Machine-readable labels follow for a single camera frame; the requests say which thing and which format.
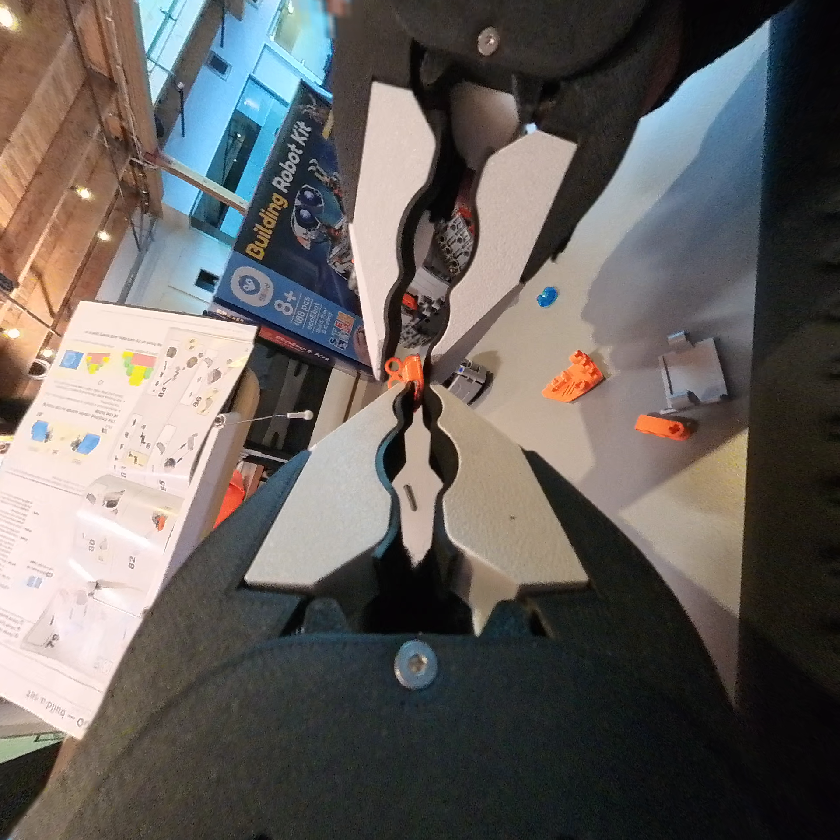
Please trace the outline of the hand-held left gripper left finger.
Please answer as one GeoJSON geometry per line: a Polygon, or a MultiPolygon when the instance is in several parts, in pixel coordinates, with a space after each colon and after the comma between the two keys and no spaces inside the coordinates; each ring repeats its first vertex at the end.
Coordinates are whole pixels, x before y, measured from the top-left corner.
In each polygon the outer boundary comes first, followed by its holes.
{"type": "Polygon", "coordinates": [[[375,597],[375,553],[398,524],[383,450],[403,426],[402,402],[395,386],[310,450],[245,575],[249,586],[375,597]]]}

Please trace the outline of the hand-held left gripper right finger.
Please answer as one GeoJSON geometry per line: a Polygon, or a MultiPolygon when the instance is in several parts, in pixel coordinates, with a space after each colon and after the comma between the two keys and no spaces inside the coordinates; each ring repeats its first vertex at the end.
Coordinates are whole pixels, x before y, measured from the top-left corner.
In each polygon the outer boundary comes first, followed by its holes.
{"type": "Polygon", "coordinates": [[[442,481],[433,548],[444,587],[479,635],[496,607],[581,591],[590,578],[522,448],[438,384],[423,396],[429,463],[442,481]]]}

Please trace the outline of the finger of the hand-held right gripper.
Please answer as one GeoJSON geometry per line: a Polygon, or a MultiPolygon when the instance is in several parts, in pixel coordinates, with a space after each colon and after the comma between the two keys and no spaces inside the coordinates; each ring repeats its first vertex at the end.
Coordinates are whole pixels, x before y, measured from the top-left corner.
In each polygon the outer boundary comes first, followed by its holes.
{"type": "Polygon", "coordinates": [[[427,355],[429,370],[455,369],[518,296],[576,151],[576,143],[534,130],[487,159],[475,195],[476,241],[448,295],[448,320],[427,355]]]}
{"type": "Polygon", "coordinates": [[[373,81],[349,231],[366,347],[379,382],[400,338],[403,293],[416,273],[415,236],[437,151],[414,93],[373,81]]]}

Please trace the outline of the orange connector piece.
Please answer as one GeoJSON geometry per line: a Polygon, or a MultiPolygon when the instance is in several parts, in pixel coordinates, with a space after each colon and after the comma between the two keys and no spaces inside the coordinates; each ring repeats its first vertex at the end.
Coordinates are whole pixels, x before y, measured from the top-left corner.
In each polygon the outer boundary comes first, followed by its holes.
{"type": "Polygon", "coordinates": [[[424,394],[424,360],[417,353],[400,359],[389,358],[384,364],[387,377],[386,387],[391,390],[398,385],[410,385],[413,388],[415,403],[420,403],[424,394]]]}

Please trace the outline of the person's right hand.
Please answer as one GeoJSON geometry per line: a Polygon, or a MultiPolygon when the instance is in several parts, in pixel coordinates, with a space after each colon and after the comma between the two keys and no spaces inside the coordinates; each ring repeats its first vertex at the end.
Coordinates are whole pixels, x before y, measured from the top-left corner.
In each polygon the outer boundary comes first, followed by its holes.
{"type": "Polygon", "coordinates": [[[664,105],[681,84],[685,53],[685,37],[682,30],[678,28],[668,37],[659,51],[642,106],[643,117],[664,105]]]}

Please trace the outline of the tracked toy robot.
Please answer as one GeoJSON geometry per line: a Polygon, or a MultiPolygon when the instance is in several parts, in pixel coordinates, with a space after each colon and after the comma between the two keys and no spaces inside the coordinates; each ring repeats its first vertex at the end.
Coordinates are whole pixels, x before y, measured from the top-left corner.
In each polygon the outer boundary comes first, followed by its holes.
{"type": "Polygon", "coordinates": [[[470,180],[465,180],[451,216],[434,224],[427,254],[403,293],[399,345],[405,350],[420,351],[444,327],[449,291],[464,273],[476,240],[470,187],[470,180]]]}

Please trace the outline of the blue robot kit box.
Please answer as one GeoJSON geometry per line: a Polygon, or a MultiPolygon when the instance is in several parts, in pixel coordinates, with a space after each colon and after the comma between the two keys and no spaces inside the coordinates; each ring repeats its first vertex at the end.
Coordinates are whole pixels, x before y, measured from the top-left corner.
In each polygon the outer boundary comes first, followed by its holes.
{"type": "Polygon", "coordinates": [[[264,121],[270,147],[214,302],[372,380],[332,117],[303,80],[264,121]]]}

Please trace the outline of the grey motor block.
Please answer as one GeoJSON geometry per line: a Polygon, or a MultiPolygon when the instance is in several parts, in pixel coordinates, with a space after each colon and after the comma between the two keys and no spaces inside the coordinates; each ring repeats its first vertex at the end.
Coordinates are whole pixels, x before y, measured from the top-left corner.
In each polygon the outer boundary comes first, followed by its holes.
{"type": "Polygon", "coordinates": [[[464,360],[444,387],[466,405],[474,403],[492,384],[493,373],[483,364],[464,360]]]}

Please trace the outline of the orange wedge piece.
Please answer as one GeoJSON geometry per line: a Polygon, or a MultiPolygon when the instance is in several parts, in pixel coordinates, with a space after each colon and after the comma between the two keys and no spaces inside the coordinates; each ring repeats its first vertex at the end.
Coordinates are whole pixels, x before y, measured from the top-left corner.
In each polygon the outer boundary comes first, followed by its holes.
{"type": "Polygon", "coordinates": [[[557,403],[573,403],[604,381],[601,369],[582,350],[570,355],[569,366],[542,389],[542,396],[557,403]]]}

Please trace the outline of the orange beam piece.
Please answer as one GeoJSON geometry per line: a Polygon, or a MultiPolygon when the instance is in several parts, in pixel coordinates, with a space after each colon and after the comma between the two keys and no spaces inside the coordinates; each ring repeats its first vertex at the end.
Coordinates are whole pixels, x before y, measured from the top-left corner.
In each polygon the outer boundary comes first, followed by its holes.
{"type": "Polygon", "coordinates": [[[691,418],[664,414],[640,415],[634,426],[641,434],[678,442],[688,440],[697,428],[697,422],[691,418]]]}

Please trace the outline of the instruction booklet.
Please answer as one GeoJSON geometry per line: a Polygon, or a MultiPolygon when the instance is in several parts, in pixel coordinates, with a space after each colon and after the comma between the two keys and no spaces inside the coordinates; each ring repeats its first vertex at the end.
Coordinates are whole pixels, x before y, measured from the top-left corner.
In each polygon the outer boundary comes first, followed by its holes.
{"type": "Polygon", "coordinates": [[[2,461],[2,698],[81,739],[192,550],[200,480],[257,329],[79,304],[2,461]]]}

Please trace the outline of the grey panel piece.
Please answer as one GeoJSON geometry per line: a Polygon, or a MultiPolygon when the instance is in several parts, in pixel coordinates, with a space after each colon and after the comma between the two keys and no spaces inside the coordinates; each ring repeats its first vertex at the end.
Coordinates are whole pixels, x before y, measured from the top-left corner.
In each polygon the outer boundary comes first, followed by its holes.
{"type": "Polygon", "coordinates": [[[726,402],[728,384],[714,337],[693,342],[688,332],[667,337],[668,351],[658,357],[659,372],[665,389],[663,415],[726,402]]]}

